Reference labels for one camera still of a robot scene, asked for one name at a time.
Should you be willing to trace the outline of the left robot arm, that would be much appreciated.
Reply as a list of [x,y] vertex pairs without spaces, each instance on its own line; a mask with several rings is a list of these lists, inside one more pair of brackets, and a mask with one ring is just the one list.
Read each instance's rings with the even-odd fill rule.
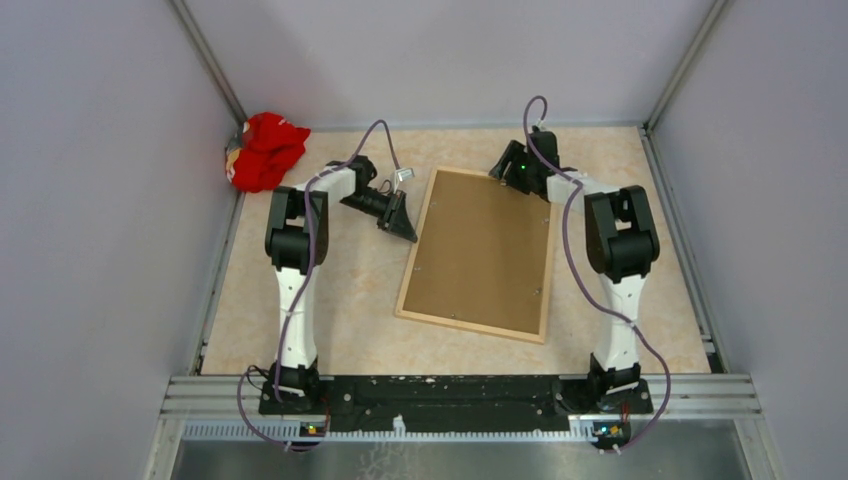
[[265,252],[275,271],[279,293],[279,343],[270,368],[270,396],[297,413],[319,404],[321,393],[315,342],[315,277],[329,250],[330,208],[338,203],[372,216],[377,228],[415,243],[406,193],[400,185],[415,176],[398,168],[389,189],[370,186],[377,170],[366,156],[331,162],[308,181],[278,187],[272,193]]

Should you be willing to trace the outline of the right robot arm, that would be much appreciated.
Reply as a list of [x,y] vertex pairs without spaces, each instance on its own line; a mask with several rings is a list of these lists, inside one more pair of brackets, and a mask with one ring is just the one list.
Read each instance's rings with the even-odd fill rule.
[[639,185],[612,186],[561,167],[557,138],[550,131],[533,128],[527,138],[528,145],[510,141],[489,175],[525,195],[563,205],[565,214],[582,214],[586,256],[605,300],[589,301],[604,320],[581,390],[594,409],[612,412],[640,397],[639,306],[660,254],[647,192]]

